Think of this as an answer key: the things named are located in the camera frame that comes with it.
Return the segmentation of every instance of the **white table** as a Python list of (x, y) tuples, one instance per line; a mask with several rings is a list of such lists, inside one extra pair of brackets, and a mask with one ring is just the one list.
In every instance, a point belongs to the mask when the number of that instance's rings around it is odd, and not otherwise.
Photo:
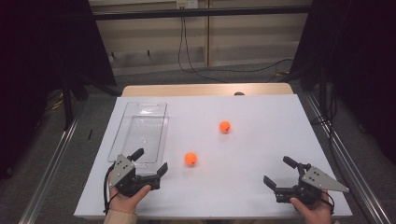
[[(151, 191), (137, 214), (150, 219), (298, 217), (291, 204), (277, 203), (264, 175), (279, 187), (297, 184), (298, 173), (282, 162), (289, 156), (334, 177), (296, 95), (121, 97), (118, 99), (75, 212), (103, 218), (103, 181), (124, 107), (128, 102), (166, 102), (169, 124), (163, 161), (169, 170), (161, 189)], [(232, 124), (229, 134), (219, 122)], [(198, 162), (185, 165), (186, 152)], [(344, 195), (331, 192), (335, 216), (351, 216)]]

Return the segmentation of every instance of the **metal frame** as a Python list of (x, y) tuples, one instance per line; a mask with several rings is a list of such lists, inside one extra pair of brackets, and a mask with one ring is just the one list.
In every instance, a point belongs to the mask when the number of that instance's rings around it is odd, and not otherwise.
[(241, 7), (241, 8), (199, 8), (199, 9), (172, 9), (155, 11), (129, 12), (100, 12), (92, 15), (73, 15), (73, 17), (89, 17), (96, 21), (179, 18), (179, 17), (208, 17), (208, 16), (238, 16), (262, 14), (296, 14), (308, 13), (311, 6), (301, 7)]
[[(324, 122), (325, 120), (321, 116), (318, 100), (315, 98), (313, 93), (308, 93), (306, 97), (317, 117), (320, 119), (320, 121), (323, 121), (321, 124), (323, 131), (329, 136), (331, 126), (328, 122)], [(350, 157), (346, 147), (344, 146), (343, 142), (341, 141), (340, 137), (334, 129), (332, 129), (331, 140), (337, 156), (346, 168), (347, 173), (352, 179), (353, 184), (356, 186), (356, 189), (361, 195), (361, 198), (364, 200), (364, 203), (369, 209), (373, 219), (375, 220), (375, 223), (391, 224), (392, 222), (388, 218), (384, 208), (381, 205), (381, 202), (378, 200), (373, 190), (367, 184), (366, 180), (362, 176), (355, 162)]]
[(55, 149), (55, 152), (52, 156), (52, 159), (49, 162), (47, 170), (43, 174), (43, 177), (40, 180), (37, 188), (35, 189), (35, 194), (33, 195), (32, 199), (28, 203), (27, 207), (25, 208), (23, 215), (20, 219), (20, 224), (28, 223), (33, 224), (35, 223), (35, 219), (40, 212), (41, 206), (46, 199), (47, 193), (50, 190), (50, 186), (52, 181), (55, 177), (55, 174), (61, 164), (62, 158), (64, 157), (64, 153), (67, 150), (67, 147), (73, 137), (73, 133), (78, 125), (79, 118), (82, 115), (83, 109), (85, 107), (85, 102), (79, 103), (80, 106), (78, 107), (77, 115), (75, 116), (74, 120), (70, 124), (68, 130), (64, 131), (61, 141), (59, 142), (58, 146)]

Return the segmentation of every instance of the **clear plastic tray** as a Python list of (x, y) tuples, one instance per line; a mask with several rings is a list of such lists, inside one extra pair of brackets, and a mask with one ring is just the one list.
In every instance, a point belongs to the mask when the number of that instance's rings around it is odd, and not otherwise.
[(136, 172), (155, 174), (162, 166), (167, 127), (165, 115), (166, 103), (128, 103), (108, 161), (115, 161), (119, 154), (131, 156), (142, 147), (145, 154), (134, 163)]

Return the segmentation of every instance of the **wire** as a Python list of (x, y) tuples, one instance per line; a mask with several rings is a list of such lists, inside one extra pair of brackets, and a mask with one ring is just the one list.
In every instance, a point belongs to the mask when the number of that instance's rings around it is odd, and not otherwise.
[(334, 161), (335, 166), (336, 166), (336, 169), (337, 169), (337, 171), (338, 171), (337, 173), (338, 173), (339, 176), (341, 177), (341, 178), (339, 178), (339, 179), (341, 179), (341, 181), (349, 188), (349, 193), (350, 193), (350, 195), (352, 196), (352, 198), (353, 198), (353, 200), (355, 201), (355, 203), (358, 205), (358, 207), (359, 207), (359, 209), (361, 210), (361, 213), (364, 215), (366, 221), (367, 221), (368, 223), (371, 223), (370, 219), (369, 219), (369, 218), (367, 217), (367, 215), (363, 212), (363, 209), (362, 209), (361, 205), (358, 203), (358, 200), (357, 200), (357, 198), (356, 198), (355, 193), (352, 192), (352, 189), (348, 186), (348, 184), (347, 184), (347, 179), (345, 178), (345, 176), (344, 176), (343, 173), (341, 172), (341, 166), (340, 166), (340, 164), (338, 163), (338, 160), (336, 159), (335, 154), (334, 154), (334, 148), (333, 148), (333, 144), (332, 144), (332, 133), (334, 132), (333, 119), (334, 119), (334, 117), (335, 117), (335, 115), (336, 115), (336, 113), (337, 113), (337, 110), (338, 110), (338, 106), (337, 106), (337, 95), (336, 95), (336, 91), (335, 91), (334, 86), (332, 86), (331, 102), (330, 102), (329, 108), (327, 109), (327, 112), (330, 113), (330, 115), (329, 115), (329, 117), (328, 117), (329, 119), (326, 120), (326, 119), (323, 118), (323, 116), (320, 116), (320, 117), (315, 118), (315, 119), (320, 120), (319, 122), (314, 123), (313, 120), (311, 120), (311, 124), (312, 124), (312, 125), (315, 125), (315, 124), (323, 124), (323, 123), (327, 123), (327, 124), (328, 124), (328, 126), (329, 126), (329, 132), (328, 132), (328, 135), (329, 135), (329, 138), (328, 138), (328, 139), (329, 139), (329, 149), (330, 149), (330, 152), (331, 152), (331, 155), (332, 155), (332, 160)]
[(108, 202), (107, 201), (107, 180), (108, 180), (108, 175), (110, 174), (110, 172), (114, 169), (114, 165), (115, 165), (116, 163), (114, 162), (109, 168), (108, 168), (108, 170), (107, 170), (107, 172), (106, 172), (106, 175), (105, 175), (105, 183), (104, 183), (104, 187), (103, 187), (103, 198), (104, 198), (104, 200), (105, 200), (105, 210), (103, 211), (106, 215), (107, 215), (107, 213), (108, 213), (108, 210), (110, 209), (110, 202), (111, 202), (111, 200), (115, 197), (115, 196), (117, 196), (117, 194), (116, 195), (114, 195), (111, 199), (110, 199), (110, 201)]
[(58, 101), (57, 101), (54, 105), (52, 105), (52, 106), (46, 108), (44, 111), (47, 112), (47, 111), (49, 111), (49, 110), (51, 110), (51, 109), (52, 109), (52, 110), (56, 110), (56, 109), (59, 108), (59, 106), (61, 106), (61, 104), (62, 104), (63, 102), (64, 102), (64, 98), (63, 98), (63, 96), (61, 95), (61, 96), (59, 97)]
[(329, 202), (327, 202), (326, 200), (320, 198), (320, 200), (321, 200), (323, 203), (326, 203), (327, 205), (330, 206), (330, 208), (331, 208), (330, 214), (334, 214), (334, 207), (335, 207), (334, 199), (332, 198), (332, 196), (330, 196), (330, 194), (329, 194), (328, 192), (322, 191), (322, 193), (324, 193), (324, 194), (326, 194), (327, 196), (329, 196), (329, 198), (332, 200), (332, 202), (329, 203)]
[[(180, 52), (181, 52), (181, 45), (182, 45), (182, 42), (183, 42), (183, 34), (184, 34), (184, 40), (185, 40), (185, 45), (186, 45), (187, 56), (188, 56), (190, 68), (191, 68), (192, 71), (189, 71), (189, 70), (184, 69), (184, 68), (181, 66), (181, 63), (180, 63)], [(187, 26), (186, 26), (186, 20), (185, 20), (184, 17), (181, 18), (181, 34), (180, 34), (180, 44), (179, 44), (179, 47), (178, 47), (177, 59), (178, 59), (178, 66), (180, 67), (180, 69), (181, 69), (182, 71), (187, 72), (187, 73), (194, 73), (194, 74), (198, 75), (199, 77), (209, 78), (209, 79), (216, 80), (216, 81), (219, 81), (219, 82), (224, 82), (224, 83), (227, 83), (227, 82), (226, 82), (226, 81), (223, 81), (223, 80), (219, 80), (219, 79), (213, 78), (213, 77), (204, 77), (204, 76), (198, 74), (198, 72), (254, 73), (254, 72), (260, 72), (260, 71), (267, 70), (267, 69), (269, 69), (269, 68), (271, 68), (271, 67), (275, 67), (276, 70), (277, 70), (277, 65), (278, 65), (278, 64), (283, 63), (283, 62), (292, 62), (292, 61), (293, 61), (293, 59), (283, 59), (283, 60), (280, 60), (280, 61), (278, 61), (278, 62), (276, 62), (276, 63), (273, 63), (273, 64), (271, 64), (271, 65), (268, 65), (268, 66), (266, 66), (266, 67), (264, 67), (264, 68), (259, 68), (259, 69), (254, 69), (254, 70), (232, 70), (232, 69), (217, 69), (217, 68), (210, 68), (210, 69), (194, 69), (194, 68), (192, 67), (192, 65), (191, 65), (191, 59), (190, 59), (190, 54), (189, 54), (189, 44), (188, 44), (188, 42), (187, 42)], [(276, 72), (275, 72), (274, 76), (271, 77), (271, 78), (270, 78), (269, 80), (267, 80), (266, 82), (270, 82), (271, 80), (273, 80), (273, 79), (275, 78), (275, 76), (276, 76)]]
[[(188, 57), (188, 59), (189, 59), (189, 64), (190, 64), (190, 68), (191, 68), (192, 72), (191, 72), (191, 71), (188, 71), (188, 70), (185, 70), (185, 69), (181, 66), (181, 63), (180, 63), (180, 51), (181, 51), (181, 43), (183, 42), (183, 33), (184, 33), (184, 40), (185, 40), (185, 43), (186, 43), (187, 57)], [(186, 19), (185, 19), (184, 17), (181, 18), (180, 45), (179, 45), (179, 47), (178, 47), (178, 66), (180, 67), (180, 69), (181, 69), (182, 71), (187, 72), (187, 73), (194, 73), (194, 74), (197, 75), (198, 77), (202, 77), (202, 78), (207, 78), (207, 79), (215, 80), (215, 81), (222, 82), (222, 83), (227, 83), (226, 81), (223, 81), (223, 80), (220, 80), (220, 79), (217, 79), (217, 78), (202, 76), (202, 75), (198, 74), (198, 72), (192, 67), (191, 59), (190, 59), (190, 53), (189, 53), (189, 44), (187, 43)]]
[(108, 204), (111, 204), (111, 201), (113, 201), (113, 199), (114, 199), (115, 197), (117, 197), (117, 195), (119, 195), (119, 194), (120, 194), (120, 193), (117, 192), (115, 195), (113, 195), (113, 197), (111, 197), (110, 201), (108, 201)]

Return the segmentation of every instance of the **black mount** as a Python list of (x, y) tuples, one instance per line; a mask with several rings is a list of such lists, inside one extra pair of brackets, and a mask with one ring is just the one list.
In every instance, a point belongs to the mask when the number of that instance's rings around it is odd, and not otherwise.
[(283, 162), (293, 169), (297, 168), (299, 173), (298, 185), (291, 188), (277, 188), (276, 183), (265, 175), (263, 180), (264, 184), (274, 191), (276, 202), (290, 203), (290, 198), (297, 198), (300, 202), (309, 205), (319, 200), (321, 189), (315, 188), (302, 180), (305, 173), (311, 169), (311, 164), (302, 164), (287, 156), (283, 158)]
[[(137, 161), (143, 154), (144, 149), (139, 148), (132, 156), (127, 157), (129, 161)], [(128, 197), (134, 196), (139, 190), (146, 185), (151, 186), (151, 190), (159, 189), (161, 177), (168, 171), (168, 163), (164, 163), (163, 166), (157, 171), (156, 175), (141, 176), (136, 174), (136, 169), (133, 168), (119, 183), (116, 188), (119, 193)]]

